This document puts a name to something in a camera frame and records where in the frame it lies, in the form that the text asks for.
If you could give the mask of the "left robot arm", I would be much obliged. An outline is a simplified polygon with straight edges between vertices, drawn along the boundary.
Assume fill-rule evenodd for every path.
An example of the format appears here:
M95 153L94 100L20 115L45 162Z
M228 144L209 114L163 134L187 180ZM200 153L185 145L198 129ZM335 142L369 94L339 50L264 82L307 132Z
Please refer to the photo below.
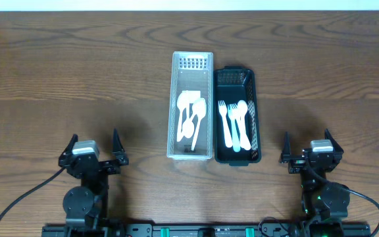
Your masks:
M107 222L108 176L120 174L129 164L118 131L113 132L114 159L99 160L99 148L94 140L79 141L72 136L59 157L59 166L80 180L80 185L64 196L66 225L79 231L97 230Z

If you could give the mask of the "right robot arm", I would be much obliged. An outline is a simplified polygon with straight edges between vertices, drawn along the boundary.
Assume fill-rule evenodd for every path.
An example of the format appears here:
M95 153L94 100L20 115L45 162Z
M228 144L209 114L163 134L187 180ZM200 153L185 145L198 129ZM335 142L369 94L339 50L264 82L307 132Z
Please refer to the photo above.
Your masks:
M265 217L259 224L229 225L157 225L127 224L113 232L125 237L221 237L221 236L352 236L342 220L348 216L350 190L343 184L327 180L326 173L340 163L343 149L326 130L324 139L313 140L302 155L291 153L290 137L284 136L284 146L279 162L288 165L290 174L301 177L301 208L305 217L300 221L281 221Z

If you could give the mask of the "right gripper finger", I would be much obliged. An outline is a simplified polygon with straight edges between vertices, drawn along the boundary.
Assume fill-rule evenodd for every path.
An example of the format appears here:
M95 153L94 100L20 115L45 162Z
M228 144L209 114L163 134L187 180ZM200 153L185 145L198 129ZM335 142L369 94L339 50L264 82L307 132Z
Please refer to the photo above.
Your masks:
M339 143L333 138L333 136L331 135L329 129L327 129L327 128L324 130L324 137L327 140L330 140L330 143L332 144L332 147L334 148L334 152L335 153L339 153L339 154L343 154L344 153L344 150L341 148L341 146L339 145Z
M291 158L290 137L289 137L288 132L285 132L285 136L284 136L284 146L282 149L282 158L283 159L290 159Z

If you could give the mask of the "white plastic spoon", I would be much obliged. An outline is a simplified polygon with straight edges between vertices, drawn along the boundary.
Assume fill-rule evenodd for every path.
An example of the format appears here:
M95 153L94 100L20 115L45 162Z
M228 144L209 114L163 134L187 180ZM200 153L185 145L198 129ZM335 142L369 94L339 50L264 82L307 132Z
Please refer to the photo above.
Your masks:
M184 135L182 133L182 125L183 125L184 121L182 119L183 119L184 111L186 112L186 101L187 101L186 94L183 91L178 96L178 99L177 99L177 108L180 111L179 119L178 119L178 127L177 127L177 136L176 136L177 142L180 142L182 140L182 138L184 137Z
M190 117L190 105L197 101L201 97L201 92L199 90L186 90L184 91L186 94L186 115Z
M243 137L247 137L245 116L247 113L247 103L244 100L238 101L238 115L239 115L239 127Z
M195 132L193 135L193 141L191 144L191 150L195 150L195 146L197 143L198 135L199 135L199 128L201 124L201 120L205 117L207 111L207 104L205 102L204 98L198 99L194 104L193 104L193 113L197 116L197 125L195 127Z
M182 125L182 133L185 138L191 138L193 136L195 127L191 119L186 119Z

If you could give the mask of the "white plastic fork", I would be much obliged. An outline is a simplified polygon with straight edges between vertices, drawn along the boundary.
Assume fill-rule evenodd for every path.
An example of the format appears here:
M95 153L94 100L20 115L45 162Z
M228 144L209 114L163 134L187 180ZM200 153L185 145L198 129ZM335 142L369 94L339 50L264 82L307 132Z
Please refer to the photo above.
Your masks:
M230 148L230 147L232 147L233 143L232 143L232 137L230 134L230 130L228 127L228 121L226 118L228 110L227 110L226 104L223 100L218 101L218 110L219 110L219 113L222 117L223 132L224 132L224 143L225 143L226 147Z
M236 111L234 109L234 104L228 105L228 116L230 118L231 127L232 127L232 147L234 152L238 153L241 150L240 139L238 136L238 131L236 128Z
M247 103L244 100L239 100L237 104L233 105L233 114L235 116L236 122L238 124L238 129L240 131L240 146L245 150L251 149L251 143L247 136L245 116L247 114Z

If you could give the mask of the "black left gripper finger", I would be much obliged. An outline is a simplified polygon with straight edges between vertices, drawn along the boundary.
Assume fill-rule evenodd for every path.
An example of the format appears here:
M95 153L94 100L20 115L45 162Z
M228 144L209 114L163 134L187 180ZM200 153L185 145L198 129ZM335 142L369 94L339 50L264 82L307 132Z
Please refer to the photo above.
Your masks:
M120 137L118 135L118 130L116 128L113 130L113 155L115 157L125 156L125 151L121 144Z
M64 158L67 158L69 156L72 155L72 149L74 147L74 144L78 141L78 135L77 134L73 134L68 145L66 146L66 148L64 149L63 151L63 157Z

